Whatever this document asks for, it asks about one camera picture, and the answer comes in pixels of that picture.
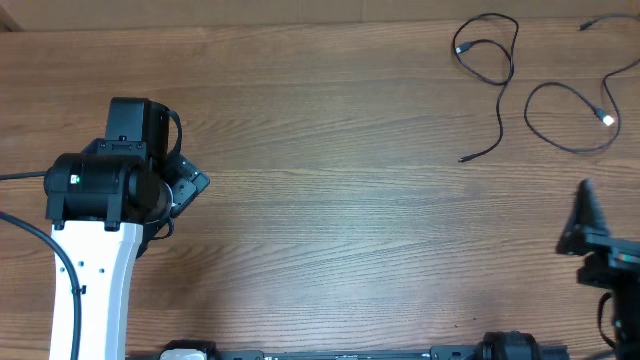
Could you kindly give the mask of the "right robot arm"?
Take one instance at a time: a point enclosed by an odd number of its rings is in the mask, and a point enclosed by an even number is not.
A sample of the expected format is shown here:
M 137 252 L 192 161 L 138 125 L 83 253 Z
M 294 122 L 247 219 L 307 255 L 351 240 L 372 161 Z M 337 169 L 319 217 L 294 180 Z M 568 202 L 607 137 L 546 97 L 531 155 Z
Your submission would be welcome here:
M 604 212 L 588 179 L 577 186 L 573 209 L 561 232 L 556 252 L 580 256 L 577 270 L 581 285 L 601 288 L 598 309 L 613 301 L 615 338 L 601 338 L 618 359 L 639 357 L 639 243 L 612 235 Z

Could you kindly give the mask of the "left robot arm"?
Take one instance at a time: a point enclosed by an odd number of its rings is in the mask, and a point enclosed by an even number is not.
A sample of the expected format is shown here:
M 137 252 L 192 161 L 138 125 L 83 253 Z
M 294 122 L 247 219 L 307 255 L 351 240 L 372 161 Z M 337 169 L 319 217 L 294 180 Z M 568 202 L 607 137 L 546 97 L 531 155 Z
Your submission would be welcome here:
M 52 359 L 122 359 L 134 264 L 209 177 L 169 141 L 179 115 L 147 98 L 111 100 L 105 135 L 44 177 L 55 256 Z

